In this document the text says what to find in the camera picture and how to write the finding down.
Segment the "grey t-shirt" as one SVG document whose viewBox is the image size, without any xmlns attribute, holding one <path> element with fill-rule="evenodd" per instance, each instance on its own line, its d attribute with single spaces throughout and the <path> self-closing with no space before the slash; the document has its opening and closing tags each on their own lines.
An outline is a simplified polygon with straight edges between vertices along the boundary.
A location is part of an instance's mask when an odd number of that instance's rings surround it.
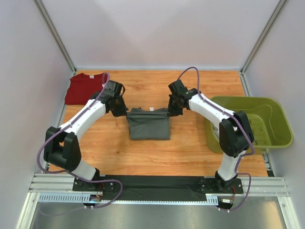
<svg viewBox="0 0 305 229">
<path fill-rule="evenodd" d="M 170 140 L 170 119 L 167 108 L 145 111 L 132 108 L 127 113 L 131 140 Z"/>
</svg>

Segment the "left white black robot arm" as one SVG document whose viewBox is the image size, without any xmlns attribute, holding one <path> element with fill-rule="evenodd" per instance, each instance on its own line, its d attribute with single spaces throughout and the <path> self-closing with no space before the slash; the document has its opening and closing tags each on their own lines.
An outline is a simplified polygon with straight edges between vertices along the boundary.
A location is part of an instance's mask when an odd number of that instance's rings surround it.
<svg viewBox="0 0 305 229">
<path fill-rule="evenodd" d="M 100 187 L 100 172 L 82 159 L 79 141 L 105 114 L 127 115 L 124 93 L 123 84 L 107 80 L 72 119 L 59 127 L 51 126 L 42 146 L 44 161 L 80 179 L 89 191 L 96 191 Z"/>
</svg>

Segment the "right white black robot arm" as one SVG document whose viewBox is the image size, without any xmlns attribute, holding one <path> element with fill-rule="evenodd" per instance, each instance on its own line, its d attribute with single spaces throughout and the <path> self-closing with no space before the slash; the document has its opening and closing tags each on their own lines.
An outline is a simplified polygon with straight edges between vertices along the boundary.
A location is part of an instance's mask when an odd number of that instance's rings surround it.
<svg viewBox="0 0 305 229">
<path fill-rule="evenodd" d="M 183 109 L 194 111 L 208 119 L 215 127 L 220 148 L 223 151 L 221 165 L 215 173 L 214 186 L 219 192 L 226 192 L 238 176 L 237 169 L 241 158 L 253 145 L 252 132 L 247 114 L 243 111 L 234 112 L 208 99 L 198 89 L 187 89 L 181 80 L 168 85 L 169 95 L 168 116 L 179 116 Z"/>
</svg>

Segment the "red folded t-shirt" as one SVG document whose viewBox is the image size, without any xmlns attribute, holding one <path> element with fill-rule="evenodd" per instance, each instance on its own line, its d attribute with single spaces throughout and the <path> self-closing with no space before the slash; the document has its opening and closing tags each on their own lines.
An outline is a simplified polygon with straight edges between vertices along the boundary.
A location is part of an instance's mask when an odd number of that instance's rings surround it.
<svg viewBox="0 0 305 229">
<path fill-rule="evenodd" d="M 65 96 L 65 105 L 85 105 L 87 101 L 103 89 L 109 76 L 106 73 L 87 75 L 80 73 L 70 79 Z"/>
</svg>

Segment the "white crumpled t-shirt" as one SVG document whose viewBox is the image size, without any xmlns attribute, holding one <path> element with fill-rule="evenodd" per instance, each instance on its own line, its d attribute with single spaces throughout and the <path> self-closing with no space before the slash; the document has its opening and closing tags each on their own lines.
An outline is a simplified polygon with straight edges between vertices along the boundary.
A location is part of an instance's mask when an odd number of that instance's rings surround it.
<svg viewBox="0 0 305 229">
<path fill-rule="evenodd" d="M 219 130 L 218 130 L 218 127 L 216 127 L 215 125 L 212 125 L 213 127 L 213 132 L 215 134 L 215 136 L 217 136 L 217 138 L 219 137 Z"/>
</svg>

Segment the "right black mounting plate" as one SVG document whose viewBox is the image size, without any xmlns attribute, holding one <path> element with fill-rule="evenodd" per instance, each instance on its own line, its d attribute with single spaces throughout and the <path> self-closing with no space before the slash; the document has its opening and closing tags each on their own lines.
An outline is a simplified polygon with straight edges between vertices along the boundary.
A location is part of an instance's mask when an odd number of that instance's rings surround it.
<svg viewBox="0 0 305 229">
<path fill-rule="evenodd" d="M 240 179 L 222 183 L 216 178 L 202 177 L 197 181 L 199 190 L 205 194 L 243 194 L 243 185 Z"/>
</svg>

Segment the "black mounting plate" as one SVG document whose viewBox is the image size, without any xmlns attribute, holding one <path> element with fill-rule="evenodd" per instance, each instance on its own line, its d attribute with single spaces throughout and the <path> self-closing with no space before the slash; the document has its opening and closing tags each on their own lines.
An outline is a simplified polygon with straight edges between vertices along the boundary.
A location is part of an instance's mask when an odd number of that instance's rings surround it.
<svg viewBox="0 0 305 229">
<path fill-rule="evenodd" d="M 73 182 L 73 191 L 81 191 L 81 192 L 110 192 L 110 193 L 118 193 L 121 189 L 121 185 L 113 180 L 121 180 L 123 176 L 119 175 L 106 175 L 100 177 L 99 180 L 112 180 L 108 182 L 99 182 L 99 183 L 92 183 L 92 182 L 85 182 L 79 179 L 74 179 Z"/>
<path fill-rule="evenodd" d="M 197 181 L 199 190 L 205 194 L 243 194 L 243 185 L 240 179 L 222 183 L 216 178 L 202 177 Z"/>
</svg>

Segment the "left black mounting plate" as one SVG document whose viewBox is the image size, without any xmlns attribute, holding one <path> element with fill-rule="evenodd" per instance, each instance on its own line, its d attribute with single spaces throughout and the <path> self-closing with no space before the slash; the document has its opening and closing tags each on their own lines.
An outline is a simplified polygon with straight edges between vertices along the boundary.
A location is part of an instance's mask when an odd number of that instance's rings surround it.
<svg viewBox="0 0 305 229">
<path fill-rule="evenodd" d="M 99 182 L 99 183 L 92 183 L 92 182 L 85 182 L 79 179 L 74 179 L 73 182 L 73 191 L 81 191 L 81 192 L 110 192 L 110 193 L 118 193 L 121 189 L 121 185 L 113 180 L 121 180 L 123 176 L 119 175 L 106 175 L 100 177 L 99 180 L 112 180 L 108 182 Z"/>
</svg>

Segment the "green plastic basket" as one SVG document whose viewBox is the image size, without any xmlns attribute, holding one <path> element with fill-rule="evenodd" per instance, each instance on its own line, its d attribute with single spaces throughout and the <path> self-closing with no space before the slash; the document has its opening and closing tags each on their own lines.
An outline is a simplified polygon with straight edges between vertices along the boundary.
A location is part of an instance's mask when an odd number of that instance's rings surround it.
<svg viewBox="0 0 305 229">
<path fill-rule="evenodd" d="M 214 96 L 211 100 L 234 112 L 244 111 L 254 134 L 255 155 L 271 148 L 286 148 L 293 134 L 281 105 L 265 97 Z"/>
</svg>

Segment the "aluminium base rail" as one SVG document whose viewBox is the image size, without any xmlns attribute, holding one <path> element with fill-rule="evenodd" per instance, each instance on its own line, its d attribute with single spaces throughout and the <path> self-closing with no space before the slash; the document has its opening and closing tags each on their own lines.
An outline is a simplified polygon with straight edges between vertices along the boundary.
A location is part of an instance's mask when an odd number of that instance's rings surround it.
<svg viewBox="0 0 305 229">
<path fill-rule="evenodd" d="M 68 174 L 35 174 L 30 192 L 72 192 L 74 177 Z M 250 196 L 278 196 L 288 197 L 285 179 L 282 177 L 252 177 Z"/>
</svg>

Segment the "left aluminium frame post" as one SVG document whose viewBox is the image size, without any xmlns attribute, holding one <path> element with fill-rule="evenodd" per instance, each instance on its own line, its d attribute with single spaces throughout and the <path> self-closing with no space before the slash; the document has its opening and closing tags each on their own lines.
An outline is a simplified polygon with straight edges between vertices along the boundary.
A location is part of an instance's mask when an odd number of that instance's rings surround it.
<svg viewBox="0 0 305 229">
<path fill-rule="evenodd" d="M 49 32 L 51 33 L 51 36 L 55 40 L 60 52 L 62 53 L 67 65 L 69 66 L 72 73 L 77 72 L 77 68 L 75 64 L 73 63 L 64 43 L 62 42 L 62 39 L 60 38 L 60 35 L 47 11 L 47 8 L 45 7 L 42 0 L 33 0 L 34 4 L 36 5 L 40 15 L 42 16 L 46 26 L 48 27 Z"/>
</svg>

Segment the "aluminium frame post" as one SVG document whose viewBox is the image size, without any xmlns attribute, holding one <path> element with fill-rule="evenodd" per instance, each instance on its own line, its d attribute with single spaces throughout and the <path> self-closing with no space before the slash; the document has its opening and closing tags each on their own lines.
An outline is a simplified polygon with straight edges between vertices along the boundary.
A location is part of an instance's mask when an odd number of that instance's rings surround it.
<svg viewBox="0 0 305 229">
<path fill-rule="evenodd" d="M 255 58 L 256 54 L 258 53 L 259 49 L 263 45 L 264 41 L 266 40 L 268 34 L 272 30 L 272 27 L 274 26 L 276 20 L 278 19 L 279 15 L 281 14 L 283 8 L 288 3 L 288 0 L 279 0 L 275 9 L 273 10 L 271 16 L 269 17 L 266 25 L 264 26 L 262 32 L 260 33 L 256 43 L 254 44 L 251 52 L 249 53 L 248 57 L 246 58 L 246 61 L 244 62 L 240 73 L 243 75 L 245 74 L 246 70 L 249 68 L 251 62 Z"/>
<path fill-rule="evenodd" d="M 67 65 L 69 66 L 72 73 L 77 72 L 77 68 L 75 64 L 73 63 L 64 43 L 62 42 L 62 39 L 60 38 L 60 35 L 47 11 L 47 8 L 45 7 L 42 0 L 33 0 L 34 4 L 36 5 L 40 15 L 42 16 L 46 26 L 48 27 L 49 32 L 51 33 L 51 36 L 55 40 L 60 52 L 62 53 Z"/>
</svg>

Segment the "right aluminium frame post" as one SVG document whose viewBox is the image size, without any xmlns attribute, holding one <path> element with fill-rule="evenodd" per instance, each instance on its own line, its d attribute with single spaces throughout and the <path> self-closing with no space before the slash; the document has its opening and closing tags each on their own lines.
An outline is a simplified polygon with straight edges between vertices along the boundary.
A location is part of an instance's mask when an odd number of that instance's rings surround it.
<svg viewBox="0 0 305 229">
<path fill-rule="evenodd" d="M 258 53 L 259 49 L 263 45 L 264 41 L 266 40 L 268 34 L 272 30 L 272 27 L 274 26 L 276 20 L 278 19 L 279 15 L 281 14 L 283 8 L 288 3 L 288 0 L 279 0 L 275 9 L 273 10 L 271 16 L 269 17 L 266 25 L 264 26 L 262 32 L 260 33 L 256 43 L 254 44 L 251 52 L 249 53 L 248 57 L 246 58 L 246 61 L 244 62 L 240 73 L 243 75 L 245 74 L 246 70 L 249 68 L 251 62 L 255 58 L 256 54 Z"/>
</svg>

